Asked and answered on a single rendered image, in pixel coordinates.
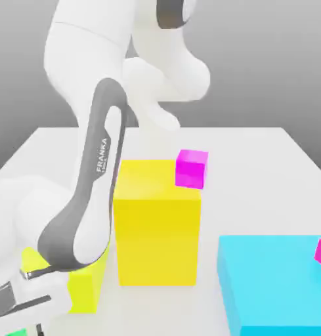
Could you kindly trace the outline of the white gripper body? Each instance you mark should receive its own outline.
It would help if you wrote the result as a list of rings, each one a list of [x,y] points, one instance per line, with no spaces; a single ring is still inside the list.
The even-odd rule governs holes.
[[[71,307],[72,300],[68,293],[63,293],[57,297],[44,295],[18,304],[9,312],[0,316],[0,336],[51,320],[69,312]]]

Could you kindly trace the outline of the large lime box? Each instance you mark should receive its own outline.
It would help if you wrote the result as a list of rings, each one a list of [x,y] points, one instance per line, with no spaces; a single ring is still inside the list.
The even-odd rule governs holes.
[[[109,248],[94,264],[81,270],[70,272],[68,291],[72,300],[70,314],[94,314],[97,311]],[[24,272],[48,267],[46,260],[34,249],[27,247],[22,251]]]

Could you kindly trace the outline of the large yellow box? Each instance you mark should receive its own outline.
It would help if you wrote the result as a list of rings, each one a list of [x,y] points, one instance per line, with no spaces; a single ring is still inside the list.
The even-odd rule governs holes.
[[[121,162],[114,192],[122,286],[196,284],[201,194],[175,185],[173,160]]]

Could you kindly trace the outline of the large cyan box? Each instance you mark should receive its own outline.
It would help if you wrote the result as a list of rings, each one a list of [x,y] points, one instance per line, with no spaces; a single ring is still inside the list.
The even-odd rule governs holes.
[[[318,240],[220,236],[217,273],[230,336],[321,336]]]

